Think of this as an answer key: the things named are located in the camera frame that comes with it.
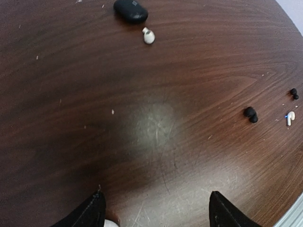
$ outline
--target white earbud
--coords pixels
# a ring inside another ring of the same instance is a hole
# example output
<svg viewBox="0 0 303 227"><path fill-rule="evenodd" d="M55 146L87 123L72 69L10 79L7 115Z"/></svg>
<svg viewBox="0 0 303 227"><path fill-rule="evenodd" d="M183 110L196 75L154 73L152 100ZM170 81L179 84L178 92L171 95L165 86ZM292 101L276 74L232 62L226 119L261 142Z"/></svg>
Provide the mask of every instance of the white earbud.
<svg viewBox="0 0 303 227"><path fill-rule="evenodd" d="M287 115L287 125L291 126L292 125L292 121L294 119L295 119L294 111L289 112L288 115Z"/></svg>
<svg viewBox="0 0 303 227"><path fill-rule="evenodd" d="M143 38L146 44L152 44L155 41L155 34L151 30L145 27L142 32L144 33Z"/></svg>

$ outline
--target wood grain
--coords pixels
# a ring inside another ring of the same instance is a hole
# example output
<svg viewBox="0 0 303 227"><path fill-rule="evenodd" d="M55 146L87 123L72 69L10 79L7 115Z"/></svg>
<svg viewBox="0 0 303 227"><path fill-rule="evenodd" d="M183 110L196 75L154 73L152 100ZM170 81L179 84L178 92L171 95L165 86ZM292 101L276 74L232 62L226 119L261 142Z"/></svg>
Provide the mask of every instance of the wood grain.
<svg viewBox="0 0 303 227"><path fill-rule="evenodd" d="M290 19L274 0L141 0L148 46L113 2L0 2L1 225L50 226L100 184L121 227L206 227L214 190L273 226L303 191Z"/></svg>

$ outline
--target black earbud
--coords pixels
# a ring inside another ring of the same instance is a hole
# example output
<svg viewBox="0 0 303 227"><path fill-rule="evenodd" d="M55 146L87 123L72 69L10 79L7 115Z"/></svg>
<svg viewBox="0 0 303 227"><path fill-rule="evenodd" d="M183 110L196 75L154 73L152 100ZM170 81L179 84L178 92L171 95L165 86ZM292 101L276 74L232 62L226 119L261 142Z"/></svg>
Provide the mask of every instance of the black earbud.
<svg viewBox="0 0 303 227"><path fill-rule="evenodd" d="M250 118L250 122L251 123L256 123L258 121L258 116L256 111L254 110L254 108L252 108L251 106L246 108L244 110L244 116L249 117Z"/></svg>
<svg viewBox="0 0 303 227"><path fill-rule="evenodd" d="M289 91L289 93L293 96L294 99L299 98L299 96L297 95L297 89L293 88Z"/></svg>

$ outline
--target wooden table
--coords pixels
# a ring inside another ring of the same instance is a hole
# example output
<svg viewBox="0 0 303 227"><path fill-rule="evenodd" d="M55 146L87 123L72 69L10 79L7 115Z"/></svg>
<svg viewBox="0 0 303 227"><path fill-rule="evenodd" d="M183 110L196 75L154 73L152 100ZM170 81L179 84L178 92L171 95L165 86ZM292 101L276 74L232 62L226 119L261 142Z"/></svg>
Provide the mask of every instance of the wooden table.
<svg viewBox="0 0 303 227"><path fill-rule="evenodd" d="M303 38L279 5L141 0L146 45L113 0L75 1L0 2L1 225L50 226L99 184L121 227L206 227L214 190L276 223L303 191Z"/></svg>

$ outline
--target white wall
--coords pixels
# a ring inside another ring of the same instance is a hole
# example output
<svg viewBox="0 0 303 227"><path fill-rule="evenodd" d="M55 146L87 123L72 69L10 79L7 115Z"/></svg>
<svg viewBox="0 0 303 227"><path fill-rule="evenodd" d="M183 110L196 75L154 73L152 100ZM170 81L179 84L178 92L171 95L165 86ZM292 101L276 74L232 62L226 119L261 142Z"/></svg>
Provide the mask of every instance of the white wall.
<svg viewBox="0 0 303 227"><path fill-rule="evenodd" d="M276 0L303 35L303 0Z"/></svg>

